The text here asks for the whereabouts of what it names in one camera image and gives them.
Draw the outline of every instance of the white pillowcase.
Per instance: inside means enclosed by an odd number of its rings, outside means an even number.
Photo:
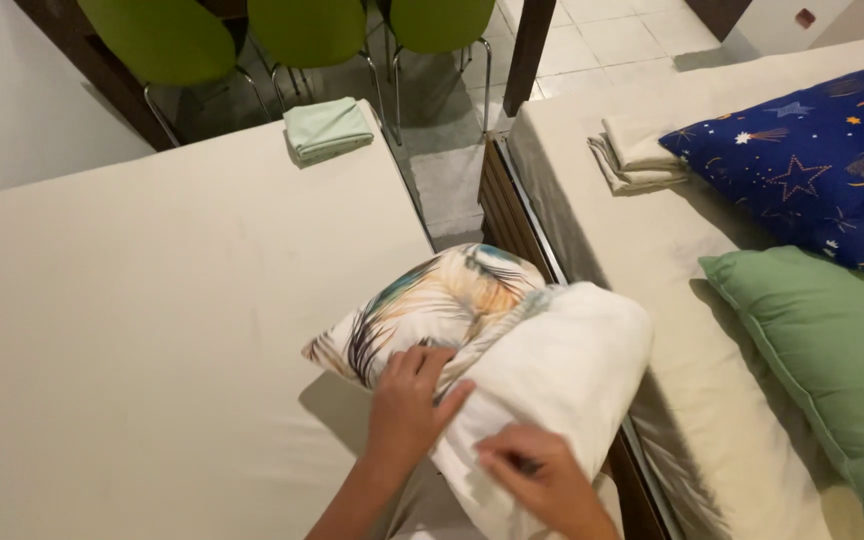
[[[476,390],[432,460],[488,540],[546,530],[477,464],[474,444],[511,422],[562,435],[590,478],[601,469],[652,349],[652,323],[632,300],[580,282],[534,291],[519,321],[468,368]]]

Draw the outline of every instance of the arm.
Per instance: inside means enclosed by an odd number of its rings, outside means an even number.
[[[507,425],[478,444],[479,463],[526,510],[568,540],[618,540],[616,526],[562,436]],[[515,465],[523,459],[534,472]]]
[[[454,356],[454,349],[429,347],[392,355],[372,397],[366,450],[305,540],[357,540],[366,534],[475,387],[460,382],[433,406],[439,375]]]

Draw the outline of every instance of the folded mint green sheet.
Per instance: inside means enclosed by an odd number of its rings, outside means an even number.
[[[304,166],[365,146],[375,137],[362,110],[351,97],[294,106],[283,117],[286,137]]]

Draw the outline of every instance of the mattress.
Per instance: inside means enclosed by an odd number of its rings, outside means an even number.
[[[587,137],[606,116],[688,125],[862,68],[864,41],[528,102],[512,124],[512,161],[565,274],[654,317],[630,415],[688,538],[864,539],[864,517],[696,261],[771,240],[701,180],[614,195]]]
[[[303,538],[369,396],[301,358],[432,250],[370,145],[282,122],[0,192],[0,540]]]

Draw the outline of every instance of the pillow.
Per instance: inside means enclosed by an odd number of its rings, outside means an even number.
[[[864,274],[792,246],[699,263],[864,508]]]
[[[484,244],[440,251],[312,339],[302,355],[371,388],[392,353],[417,344],[462,348],[546,281],[530,262]],[[447,385],[469,354],[443,370]]]
[[[659,143],[780,242],[864,272],[864,70]]]
[[[652,324],[634,301],[579,282],[530,293],[495,326],[510,329],[462,375],[476,389],[432,461],[488,540],[547,538],[546,526],[479,468],[474,445],[510,422],[538,425],[562,435],[594,478],[639,388]]]

